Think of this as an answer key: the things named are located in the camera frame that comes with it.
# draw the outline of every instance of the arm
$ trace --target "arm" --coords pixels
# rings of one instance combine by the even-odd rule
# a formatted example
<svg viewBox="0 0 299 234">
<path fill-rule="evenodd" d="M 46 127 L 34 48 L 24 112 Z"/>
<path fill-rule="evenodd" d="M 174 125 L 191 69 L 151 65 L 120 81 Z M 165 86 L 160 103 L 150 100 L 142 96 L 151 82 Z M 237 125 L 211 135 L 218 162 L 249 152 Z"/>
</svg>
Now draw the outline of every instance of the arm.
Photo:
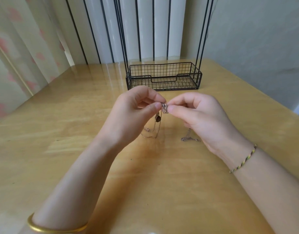
<svg viewBox="0 0 299 234">
<path fill-rule="evenodd" d="M 54 230 L 72 230 L 85 225 L 117 154 L 136 139 L 165 101 L 146 86 L 120 95 L 98 135 L 34 214 L 33 223 Z M 35 232 L 25 226 L 20 234 L 24 233 Z"/>
<path fill-rule="evenodd" d="M 253 143 L 233 126 L 214 97 L 184 93 L 167 104 L 168 112 L 183 119 L 229 169 L 240 165 L 253 150 Z M 274 232 L 299 233 L 299 181 L 295 177 L 259 148 L 234 175 Z"/>
</svg>

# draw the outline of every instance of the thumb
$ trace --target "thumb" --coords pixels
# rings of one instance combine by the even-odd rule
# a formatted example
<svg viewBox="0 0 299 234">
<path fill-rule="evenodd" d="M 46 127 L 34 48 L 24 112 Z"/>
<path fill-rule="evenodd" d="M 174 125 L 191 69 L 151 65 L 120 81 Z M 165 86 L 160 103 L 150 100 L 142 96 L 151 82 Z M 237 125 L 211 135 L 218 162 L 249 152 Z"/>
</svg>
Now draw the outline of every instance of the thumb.
<svg viewBox="0 0 299 234">
<path fill-rule="evenodd" d="M 196 123 L 198 112 L 190 108 L 186 108 L 183 106 L 169 105 L 167 110 L 171 115 L 178 117 L 189 124 Z"/>
<path fill-rule="evenodd" d="M 155 102 L 150 105 L 147 105 L 145 108 L 141 109 L 140 113 L 144 117 L 146 121 L 151 119 L 156 113 L 161 110 L 161 103 L 160 102 Z"/>
</svg>

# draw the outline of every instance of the patterned curtain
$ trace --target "patterned curtain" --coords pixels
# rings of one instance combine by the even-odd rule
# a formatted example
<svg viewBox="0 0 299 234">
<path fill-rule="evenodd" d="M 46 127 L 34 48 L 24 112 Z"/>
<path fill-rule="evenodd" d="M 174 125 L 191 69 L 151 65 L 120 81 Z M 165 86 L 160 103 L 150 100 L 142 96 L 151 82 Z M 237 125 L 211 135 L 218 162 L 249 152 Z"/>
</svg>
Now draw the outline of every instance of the patterned curtain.
<svg viewBox="0 0 299 234">
<path fill-rule="evenodd" d="M 69 67 L 43 0 L 0 0 L 0 119 Z"/>
</svg>

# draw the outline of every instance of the person's right hand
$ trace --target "person's right hand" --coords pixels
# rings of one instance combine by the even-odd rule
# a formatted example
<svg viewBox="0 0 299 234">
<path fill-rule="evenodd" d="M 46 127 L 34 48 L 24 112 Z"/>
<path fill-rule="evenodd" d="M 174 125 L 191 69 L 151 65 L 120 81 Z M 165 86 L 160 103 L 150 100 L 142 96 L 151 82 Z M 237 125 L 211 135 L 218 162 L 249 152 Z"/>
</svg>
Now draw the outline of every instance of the person's right hand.
<svg viewBox="0 0 299 234">
<path fill-rule="evenodd" d="M 184 125 L 193 129 L 207 148 L 224 161 L 239 146 L 248 147 L 249 150 L 253 148 L 253 144 L 235 128 L 213 96 L 184 93 L 171 99 L 167 106 L 170 114 L 181 118 Z"/>
</svg>

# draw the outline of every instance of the table top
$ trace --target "table top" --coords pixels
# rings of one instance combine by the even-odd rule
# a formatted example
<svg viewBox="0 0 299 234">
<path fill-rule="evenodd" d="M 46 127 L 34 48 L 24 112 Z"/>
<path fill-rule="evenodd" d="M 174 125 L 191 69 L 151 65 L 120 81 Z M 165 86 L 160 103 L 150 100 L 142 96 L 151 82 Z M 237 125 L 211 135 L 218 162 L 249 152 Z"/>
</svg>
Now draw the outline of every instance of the table top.
<svg viewBox="0 0 299 234">
<path fill-rule="evenodd" d="M 197 91 L 299 179 L 299 116 L 212 60 L 201 70 Z M 72 67 L 0 121 L 0 233 L 19 231 L 54 189 L 127 90 L 124 77 L 123 64 Z M 273 233 L 225 164 L 180 140 L 186 133 L 164 114 L 156 139 L 139 136 L 117 156 L 87 233 Z"/>
</svg>

